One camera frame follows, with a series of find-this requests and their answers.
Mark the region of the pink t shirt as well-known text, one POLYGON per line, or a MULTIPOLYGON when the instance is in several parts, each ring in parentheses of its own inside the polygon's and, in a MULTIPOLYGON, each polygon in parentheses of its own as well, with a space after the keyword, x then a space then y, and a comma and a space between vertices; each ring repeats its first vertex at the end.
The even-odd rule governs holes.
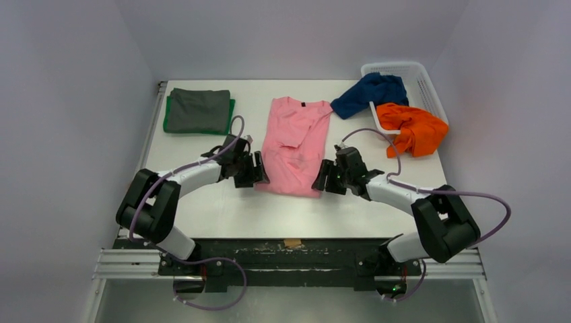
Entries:
POLYGON ((261 149, 269 182, 256 184, 255 190, 311 199, 321 196, 312 184, 325 158, 332 112, 327 101, 272 100, 261 149))

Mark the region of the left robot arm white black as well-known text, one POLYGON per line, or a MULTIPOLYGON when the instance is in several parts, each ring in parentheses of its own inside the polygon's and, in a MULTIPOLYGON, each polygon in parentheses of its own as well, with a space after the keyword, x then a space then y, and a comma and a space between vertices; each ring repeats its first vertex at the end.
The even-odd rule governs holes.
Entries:
POLYGON ((227 135, 222 145, 173 170, 139 170, 116 212, 116 222, 174 257, 182 274, 193 275, 201 266, 200 246, 175 226, 178 202, 199 188, 230 178, 236 188, 270 182, 262 153, 252 151, 247 136, 227 135))

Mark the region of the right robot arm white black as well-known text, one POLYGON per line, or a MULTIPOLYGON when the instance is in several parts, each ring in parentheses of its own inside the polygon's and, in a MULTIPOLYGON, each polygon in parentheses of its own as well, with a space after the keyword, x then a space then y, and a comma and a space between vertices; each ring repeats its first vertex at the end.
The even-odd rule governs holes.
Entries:
POLYGON ((393 274, 409 260, 430 258, 445 263, 481 237, 481 231, 453 187, 435 192, 394 184, 386 174, 369 170, 355 147, 337 148, 334 160, 324 159, 312 189, 382 203, 413 217, 416 231, 399 234, 379 248, 378 265, 393 274))

